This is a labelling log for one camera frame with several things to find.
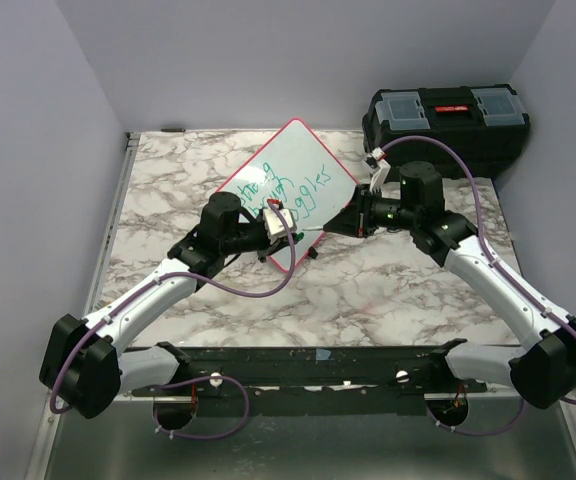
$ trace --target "marble tabletop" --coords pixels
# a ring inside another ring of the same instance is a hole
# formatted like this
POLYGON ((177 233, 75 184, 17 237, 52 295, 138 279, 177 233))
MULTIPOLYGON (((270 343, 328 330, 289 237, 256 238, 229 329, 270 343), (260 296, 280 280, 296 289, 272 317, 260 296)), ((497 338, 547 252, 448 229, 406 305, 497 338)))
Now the marble tabletop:
MULTIPOLYGON (((208 197, 273 131, 145 133, 130 178, 102 300, 138 283, 198 222, 208 197)), ((360 182, 360 132, 317 135, 360 182)), ((492 183, 478 179, 491 244, 517 268, 492 183)), ((387 184, 386 196, 398 195, 387 184)), ((465 180, 444 180, 447 207, 475 222, 465 180)), ((517 343, 510 329, 463 281, 419 252, 405 232, 365 239, 325 235, 319 257, 306 259, 280 293, 236 297, 206 286, 164 313, 135 341, 178 346, 436 345, 453 338, 517 343)), ((216 280, 261 292, 281 281, 272 264, 242 255, 216 280)))

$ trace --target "gray wall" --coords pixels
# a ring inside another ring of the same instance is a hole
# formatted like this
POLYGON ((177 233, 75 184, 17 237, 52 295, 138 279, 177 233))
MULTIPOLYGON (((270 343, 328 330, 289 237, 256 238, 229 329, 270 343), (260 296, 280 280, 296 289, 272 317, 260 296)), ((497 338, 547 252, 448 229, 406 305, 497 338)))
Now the gray wall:
POLYGON ((0 479, 22 478, 54 321, 80 313, 125 147, 52 0, 0 2, 0 479))
POLYGON ((558 0, 512 78, 532 114, 498 183, 525 276, 576 313, 576 0, 558 0))
POLYGON ((358 128, 379 88, 507 81, 553 0, 57 0, 130 130, 358 128))

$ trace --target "toolbox lid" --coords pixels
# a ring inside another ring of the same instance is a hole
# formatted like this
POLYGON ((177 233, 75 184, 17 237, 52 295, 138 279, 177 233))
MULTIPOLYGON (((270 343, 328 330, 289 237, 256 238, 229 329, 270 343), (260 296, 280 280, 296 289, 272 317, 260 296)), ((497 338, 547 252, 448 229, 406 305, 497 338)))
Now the toolbox lid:
POLYGON ((375 104, 379 123, 388 120, 391 130, 430 129, 417 92, 385 92, 375 104))
POLYGON ((507 88, 473 88, 477 106, 486 125, 524 125, 524 110, 519 97, 507 88))

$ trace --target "black toolbox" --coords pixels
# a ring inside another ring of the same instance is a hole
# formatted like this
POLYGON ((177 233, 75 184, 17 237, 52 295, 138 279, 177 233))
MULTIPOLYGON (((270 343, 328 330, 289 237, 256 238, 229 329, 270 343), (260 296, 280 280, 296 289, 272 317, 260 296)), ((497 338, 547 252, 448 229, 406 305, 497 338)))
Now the black toolbox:
MULTIPOLYGON (((391 140, 423 135, 455 150, 476 177, 493 178, 520 154, 530 118, 510 85, 492 87, 379 90, 362 120, 364 148, 371 152, 391 140)), ((387 151, 392 165, 387 181, 413 160, 435 165, 446 178, 462 178, 459 165, 443 150, 423 142, 405 142, 387 151)))

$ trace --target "whiteboard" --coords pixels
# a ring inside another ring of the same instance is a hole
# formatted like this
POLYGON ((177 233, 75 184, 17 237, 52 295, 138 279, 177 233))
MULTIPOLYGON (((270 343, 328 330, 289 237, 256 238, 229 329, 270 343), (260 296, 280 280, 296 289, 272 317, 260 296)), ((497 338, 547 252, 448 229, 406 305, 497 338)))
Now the whiteboard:
MULTIPOLYGON (((297 231, 328 222, 350 201, 356 180, 300 119, 279 130, 217 191, 232 192, 257 216, 267 200, 276 198, 297 221, 297 231)), ((297 244, 301 262, 322 232, 303 232, 297 244)), ((290 250, 270 257, 282 270, 290 267, 290 250)))

